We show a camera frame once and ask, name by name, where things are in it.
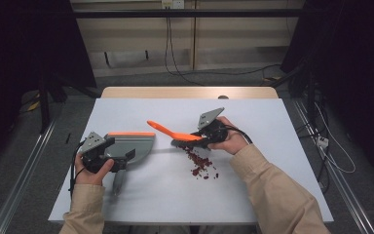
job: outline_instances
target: beige jacket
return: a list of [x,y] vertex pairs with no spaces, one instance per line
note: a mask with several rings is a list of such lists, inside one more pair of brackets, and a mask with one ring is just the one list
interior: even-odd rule
[[[269,163],[253,144],[239,151],[230,163],[247,186],[248,198],[264,234],[329,233],[315,197]],[[76,184],[60,233],[102,233],[103,193],[101,186]]]

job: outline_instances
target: grey metal tool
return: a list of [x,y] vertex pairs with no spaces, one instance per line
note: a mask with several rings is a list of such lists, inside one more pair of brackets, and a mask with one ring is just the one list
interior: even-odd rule
[[[120,157],[131,149],[135,149],[136,155],[128,160],[128,165],[145,158],[151,151],[155,134],[154,133],[110,133],[107,139],[115,138],[115,143],[105,149],[105,154],[110,157]],[[121,187],[125,182],[127,168],[119,170],[114,177],[113,193],[119,195]]]
[[82,160],[86,169],[92,173],[97,173],[108,159],[114,160],[114,166],[110,172],[117,173],[124,170],[128,160],[135,157],[135,150],[129,149],[125,154],[118,157],[105,154],[105,149],[115,143],[113,138],[102,138],[98,134],[91,132],[84,141],[81,148]]
[[208,126],[209,124],[211,124],[211,122],[213,122],[213,120],[215,120],[215,118],[221,112],[223,112],[223,110],[224,110],[224,107],[220,107],[220,108],[201,114],[200,119],[199,119],[199,126],[197,128],[200,130],[204,128],[205,126]]

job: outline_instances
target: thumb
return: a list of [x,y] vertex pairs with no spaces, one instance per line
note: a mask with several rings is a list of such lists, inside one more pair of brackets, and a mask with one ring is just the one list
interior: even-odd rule
[[217,149],[215,143],[210,143],[210,144],[207,145],[207,147],[208,147],[209,149]]
[[101,179],[103,179],[109,173],[109,171],[112,169],[113,166],[114,166],[114,160],[108,159],[104,163],[104,165],[102,165],[102,168],[98,171],[96,175],[100,177]]

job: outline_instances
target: finger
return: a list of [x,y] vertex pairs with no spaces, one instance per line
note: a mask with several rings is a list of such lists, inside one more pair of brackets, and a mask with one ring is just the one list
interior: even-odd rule
[[209,149],[223,149],[222,143],[210,143],[207,145]]
[[82,160],[82,154],[79,153],[75,156],[75,168],[78,170],[81,170],[82,168],[84,168],[84,163],[83,163],[83,160]]
[[230,122],[230,120],[228,120],[225,116],[219,116],[217,119],[220,120],[224,125],[229,125],[236,128],[236,126],[232,124],[232,122]]
[[108,159],[104,165],[102,165],[102,168],[98,171],[98,173],[96,173],[96,175],[103,179],[105,177],[105,175],[108,174],[108,172],[112,169],[112,167],[114,166],[114,160],[112,159]]

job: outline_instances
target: metal rail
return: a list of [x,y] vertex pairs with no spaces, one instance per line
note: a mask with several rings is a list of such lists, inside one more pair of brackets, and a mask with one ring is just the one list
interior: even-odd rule
[[29,158],[18,177],[17,182],[11,189],[8,198],[6,199],[4,205],[0,210],[0,234],[6,233],[8,229],[12,217],[14,216],[20,200],[22,199],[23,193],[26,190],[28,182],[30,181],[30,178],[35,171],[36,165],[41,158],[45,146],[47,145],[48,140],[51,137],[60,112],[61,110],[56,111],[56,114],[54,115],[54,118],[48,126],[47,130],[39,135],[37,142],[35,143],[32,152],[29,154]]
[[[307,109],[305,105],[300,100],[293,101],[296,110],[298,111],[300,118],[302,119],[303,123],[306,125],[306,129],[308,130],[309,134],[312,135],[315,133],[314,128],[309,124],[309,120],[305,113],[307,113]],[[325,157],[325,152],[321,147],[316,146],[320,152],[320,157],[323,159]],[[327,157],[329,157],[332,161],[334,161],[332,155],[328,153]],[[328,169],[330,176],[332,177],[333,181],[336,184],[336,187],[339,190],[342,198],[344,199],[349,211],[353,219],[356,222],[356,225],[361,233],[363,234],[374,234],[374,227],[370,222],[369,217],[366,214],[365,209],[363,208],[362,204],[357,199],[356,195],[354,194],[353,190],[349,186],[348,182],[345,180],[343,174],[335,169],[329,160],[326,160],[326,168]]]

